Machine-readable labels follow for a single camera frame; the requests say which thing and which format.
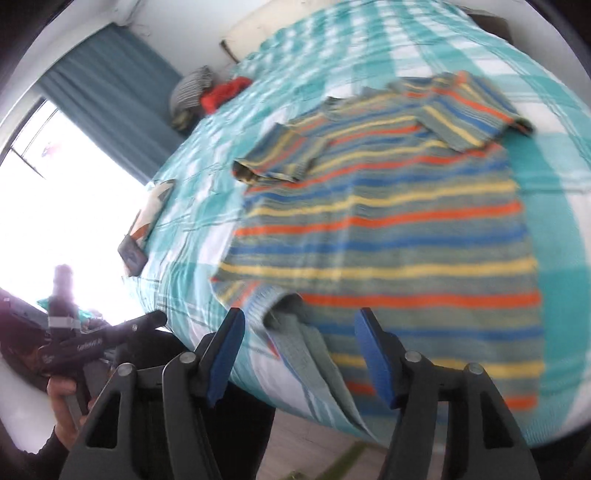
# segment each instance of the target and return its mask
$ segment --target red cloth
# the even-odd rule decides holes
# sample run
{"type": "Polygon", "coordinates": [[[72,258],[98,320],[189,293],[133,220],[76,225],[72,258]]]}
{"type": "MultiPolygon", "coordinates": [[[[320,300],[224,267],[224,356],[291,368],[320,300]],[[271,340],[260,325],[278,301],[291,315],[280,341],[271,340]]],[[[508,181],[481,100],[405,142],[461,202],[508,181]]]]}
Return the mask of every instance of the red cloth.
{"type": "Polygon", "coordinates": [[[251,83],[252,80],[246,77],[237,77],[230,82],[222,83],[201,95],[201,106],[210,115],[228,100],[232,100],[251,83]]]}

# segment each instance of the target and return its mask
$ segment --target floor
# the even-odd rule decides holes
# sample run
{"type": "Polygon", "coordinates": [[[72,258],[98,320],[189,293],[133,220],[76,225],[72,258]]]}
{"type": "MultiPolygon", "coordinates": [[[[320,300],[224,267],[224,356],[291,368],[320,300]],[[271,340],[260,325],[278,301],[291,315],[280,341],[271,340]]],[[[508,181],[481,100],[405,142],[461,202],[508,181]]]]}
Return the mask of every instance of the floor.
{"type": "MultiPolygon", "coordinates": [[[[257,480],[280,480],[292,472],[314,479],[353,443],[355,437],[277,411],[257,480]]],[[[386,449],[366,449],[343,480],[378,478],[386,449]]],[[[441,455],[434,455],[428,480],[440,477],[441,455]]]]}

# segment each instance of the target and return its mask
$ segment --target black sleeve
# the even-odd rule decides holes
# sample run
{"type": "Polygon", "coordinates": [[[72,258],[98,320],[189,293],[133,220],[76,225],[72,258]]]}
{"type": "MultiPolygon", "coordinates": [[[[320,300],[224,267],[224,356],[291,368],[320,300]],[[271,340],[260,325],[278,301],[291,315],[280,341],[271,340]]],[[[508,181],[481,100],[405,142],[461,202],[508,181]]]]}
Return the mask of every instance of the black sleeve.
{"type": "Polygon", "coordinates": [[[58,480],[68,456],[68,450],[57,439],[55,432],[39,453],[16,448],[7,450],[1,455],[6,458],[0,461],[0,476],[11,480],[58,480]]]}

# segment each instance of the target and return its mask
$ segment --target mattress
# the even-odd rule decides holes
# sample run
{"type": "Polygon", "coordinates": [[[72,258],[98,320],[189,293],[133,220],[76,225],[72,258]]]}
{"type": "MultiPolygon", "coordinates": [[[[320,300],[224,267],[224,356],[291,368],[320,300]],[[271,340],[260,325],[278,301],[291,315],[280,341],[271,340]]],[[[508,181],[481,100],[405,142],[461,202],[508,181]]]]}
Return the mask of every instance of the mattress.
{"type": "MultiPolygon", "coordinates": [[[[248,55],[235,74],[253,79],[252,86],[201,121],[155,177],[177,184],[148,240],[147,266],[126,280],[132,295],[146,311],[164,310],[168,327],[196,346],[226,313],[209,278],[242,215],[245,187],[231,175],[233,160],[275,123],[326,96],[459,70],[490,78],[536,128],[531,139],[502,141],[525,205],[543,297],[545,369],[537,407],[520,426],[533,445],[588,423],[591,114],[539,64],[439,0],[341,2],[277,31],[248,55]]],[[[322,373],[336,367],[317,360],[323,345],[315,333],[299,345],[317,382],[302,381],[260,325],[249,325],[232,381],[282,410],[387,443],[394,416],[365,415],[356,399],[360,429],[327,395],[334,385],[322,373]]]]}

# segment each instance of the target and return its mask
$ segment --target checkered bedsheet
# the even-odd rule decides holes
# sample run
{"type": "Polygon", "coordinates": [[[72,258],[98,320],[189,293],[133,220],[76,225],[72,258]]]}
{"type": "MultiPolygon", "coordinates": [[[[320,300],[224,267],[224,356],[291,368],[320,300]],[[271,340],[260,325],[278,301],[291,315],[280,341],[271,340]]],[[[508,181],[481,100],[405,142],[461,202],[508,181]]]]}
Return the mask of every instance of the checkered bedsheet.
{"type": "MultiPolygon", "coordinates": [[[[526,208],[544,303],[545,371],[538,407],[521,426],[530,443],[540,443],[588,423],[591,115],[552,74],[439,0],[345,1],[280,30],[249,55],[236,75],[253,85],[201,121],[155,178],[177,186],[148,240],[148,265],[127,279],[133,295],[146,311],[165,310],[171,330],[196,345],[225,315],[209,278],[242,214],[244,186],[231,175],[232,161],[276,122],[326,96],[459,70],[489,77],[536,128],[531,140],[515,134],[502,142],[526,208]]],[[[278,408],[344,432],[387,442],[394,425],[393,417],[362,416],[366,429],[359,430],[321,391],[325,385],[316,390],[298,379],[261,329],[247,331],[232,379],[278,408]]]]}

